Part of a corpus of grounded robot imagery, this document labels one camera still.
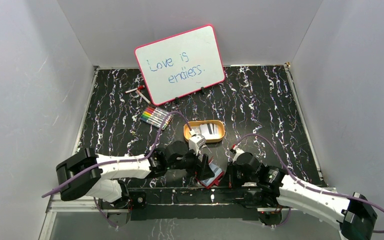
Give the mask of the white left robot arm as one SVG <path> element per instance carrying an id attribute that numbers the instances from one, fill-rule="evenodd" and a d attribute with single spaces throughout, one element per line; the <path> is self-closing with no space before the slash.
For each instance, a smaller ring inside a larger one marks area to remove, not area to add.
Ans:
<path id="1" fill-rule="evenodd" d="M 66 202 L 89 196 L 124 208 L 130 196 L 123 179 L 154 179 L 169 170 L 185 170 L 206 187 L 222 173 L 207 154 L 197 154 L 182 141 L 137 156 L 107 156 L 85 148 L 57 165 L 58 192 Z"/>

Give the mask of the stack of silver cards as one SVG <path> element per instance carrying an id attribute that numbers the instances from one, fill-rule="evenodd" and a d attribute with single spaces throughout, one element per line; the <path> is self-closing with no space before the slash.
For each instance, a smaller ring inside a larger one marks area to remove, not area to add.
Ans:
<path id="1" fill-rule="evenodd" d="M 198 126 L 199 132 L 205 138 L 219 138 L 221 131 L 219 126 L 215 123 L 204 123 Z"/>

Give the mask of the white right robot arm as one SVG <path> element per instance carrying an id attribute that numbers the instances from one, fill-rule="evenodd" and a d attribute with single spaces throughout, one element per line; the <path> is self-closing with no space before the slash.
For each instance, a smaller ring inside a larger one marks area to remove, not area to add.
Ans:
<path id="1" fill-rule="evenodd" d="M 260 189 L 246 201 L 255 206 L 292 207 L 327 222 L 348 240 L 369 240 L 378 218 L 367 198 L 354 192 L 352 199 L 340 197 L 311 183 L 293 179 L 284 169 L 265 165 L 250 152 L 232 149 L 228 163 L 229 185 L 233 188 L 254 183 Z"/>

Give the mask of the red card holder wallet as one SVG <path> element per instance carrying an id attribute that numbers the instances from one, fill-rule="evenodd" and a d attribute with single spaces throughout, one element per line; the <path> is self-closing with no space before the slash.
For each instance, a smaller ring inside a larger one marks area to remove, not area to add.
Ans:
<path id="1" fill-rule="evenodd" d="M 206 180 L 197 180 L 197 168 L 195 168 L 195 179 L 198 183 L 200 183 L 200 185 L 202 185 L 206 189 L 212 187 L 213 185 L 217 186 L 220 182 L 221 177 L 224 175 L 223 169 L 213 163 L 212 158 L 209 158 L 209 166 L 213 170 L 215 176 Z"/>

